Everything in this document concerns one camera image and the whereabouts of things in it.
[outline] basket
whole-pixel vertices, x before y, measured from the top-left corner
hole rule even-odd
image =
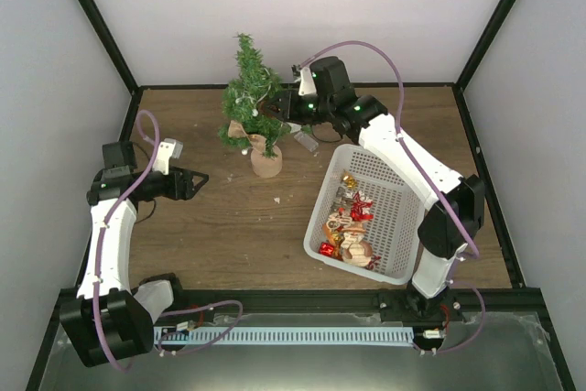
[[[374,218],[364,222],[364,240],[371,244],[374,255],[381,257],[373,270],[351,266],[318,252],[321,243],[327,241],[321,227],[331,213],[345,170],[358,181],[358,189],[374,201],[371,208]],[[375,281],[406,284],[413,274],[419,245],[418,226],[423,214],[423,202],[385,162],[361,147],[340,146],[331,158],[321,185],[303,247],[309,256],[326,265]]]

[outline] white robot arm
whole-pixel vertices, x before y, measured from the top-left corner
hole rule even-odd
[[[263,112],[286,122],[314,125],[330,122],[341,135],[381,158],[422,200],[428,211],[418,235],[423,254],[410,281],[421,303],[436,298],[446,287],[450,270],[467,244],[447,214],[436,192],[428,185],[399,139],[443,193],[469,236],[483,225],[483,183],[465,179],[435,159],[407,133],[397,133],[395,118],[373,96],[358,97],[337,57],[313,61],[302,69],[294,67],[298,91],[276,94],[263,105]]]
[[[435,185],[448,194],[461,185],[462,175],[435,159],[427,150],[413,140],[405,131],[401,132],[405,143],[418,163],[425,169]],[[426,211],[437,202],[438,196],[423,179],[403,147],[396,141],[395,118],[390,114],[381,114],[369,122],[369,126],[360,131],[359,143],[366,150],[381,158],[423,201]],[[437,296],[447,283],[448,274],[458,254],[466,248],[461,244],[456,253],[450,257],[433,255],[424,248],[419,260],[418,270],[413,276],[413,286],[426,299]]]
[[[182,144],[165,139],[157,147],[153,168],[144,180],[120,201],[107,225],[106,214],[142,173],[133,173],[136,158],[131,142],[103,146],[104,169],[92,183],[87,199],[92,213],[92,240],[88,263],[76,299],[61,306],[60,322],[81,361],[86,366],[108,362],[98,341],[92,302],[99,273],[100,321],[112,355],[116,359],[147,353],[153,347],[153,324],[174,302],[179,282],[173,274],[146,280],[136,291],[128,281],[130,238],[141,201],[166,197],[189,200],[208,181],[208,175],[169,165],[179,157]],[[201,179],[197,184],[195,178]],[[103,228],[102,255],[96,258]]]

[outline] wooden table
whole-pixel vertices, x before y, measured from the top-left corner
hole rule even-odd
[[[358,92],[376,96],[392,113],[396,109],[396,88]],[[409,134],[462,175],[475,173],[450,88],[409,88],[406,97],[402,126]],[[309,217],[339,144],[320,143],[315,155],[287,136],[278,143],[283,170],[275,178],[260,179],[250,157],[225,147],[217,136],[227,122],[221,90],[147,90],[140,108],[155,114],[162,138],[183,142],[181,158],[174,164],[207,173],[210,182],[191,201],[158,199],[153,217],[136,225],[130,251],[132,286],[144,277],[175,272],[184,288],[393,287],[326,266],[303,250]],[[147,121],[145,129],[150,130]],[[152,150],[136,130],[132,139]],[[149,203],[141,204],[138,218],[150,209]],[[456,278],[479,288],[510,288],[488,209],[485,212],[485,226],[476,240],[482,259],[460,265]]]

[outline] christmas tree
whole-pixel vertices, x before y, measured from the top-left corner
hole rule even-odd
[[[265,157],[274,157],[276,141],[290,128],[277,119],[259,113],[261,103],[281,90],[281,79],[275,71],[263,64],[260,50],[253,46],[253,39],[246,34],[238,34],[240,50],[236,54],[238,78],[231,80],[223,92],[223,113],[231,120],[240,123],[248,135],[266,138]],[[229,124],[219,132],[226,146],[246,149],[251,146],[247,137],[229,137]]]

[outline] black frame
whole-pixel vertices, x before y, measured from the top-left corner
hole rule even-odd
[[[102,41],[104,49],[110,56],[112,63],[118,70],[120,77],[124,81],[126,88],[131,94],[131,102],[126,113],[124,126],[119,140],[129,140],[133,130],[136,113],[142,99],[143,91],[146,89],[223,89],[225,84],[194,84],[194,85],[167,85],[167,86],[138,86],[136,80],[128,68],[125,59],[118,48],[114,37],[108,26],[103,20],[98,6],[93,0],[78,0],[86,16],[92,24],[96,34]],[[512,288],[510,289],[481,289],[486,308],[488,311],[510,311],[510,312],[535,312],[543,326],[544,330],[550,335],[548,341],[549,349],[558,368],[559,378],[564,389],[574,390],[575,385],[570,376],[570,370],[566,364],[563,352],[559,346],[559,341],[551,323],[547,307],[538,288],[527,288],[521,272],[521,268],[516,258],[515,249],[511,243],[511,237],[505,224],[505,218],[494,191],[494,185],[490,177],[483,151],[478,142],[478,137],[474,130],[474,125],[466,105],[464,91],[472,76],[480,66],[484,55],[490,48],[501,25],[504,23],[508,13],[513,7],[515,0],[500,0],[494,10],[489,22],[487,23],[479,41],[477,42],[471,56],[469,57],[459,79],[455,82],[417,82],[406,83],[407,87],[451,87],[454,100],[460,112],[461,121],[468,138],[471,148],[472,157],[480,177],[486,184],[486,200],[490,214],[493,218],[494,228],[501,245],[501,251],[505,260],[509,279]],[[396,83],[356,83],[357,87],[389,87],[396,86]],[[87,251],[83,259],[80,274],[76,286],[81,283],[83,270],[87,263]],[[240,299],[244,307],[252,313],[259,312],[331,312],[344,311],[364,311],[376,312],[380,310],[380,303],[384,299],[390,300],[395,295],[399,295],[397,290],[184,290],[187,300],[192,303],[206,304],[221,299]],[[479,311],[479,305],[476,296],[471,290],[455,290],[454,294],[461,303],[462,311]],[[38,390],[41,379],[49,358],[49,353],[59,327],[59,307],[63,301],[73,298],[75,288],[63,289],[55,305],[55,309],[49,320],[49,325],[43,342],[41,344],[38,358],[31,373],[27,391]],[[388,311],[385,318],[392,320]]]

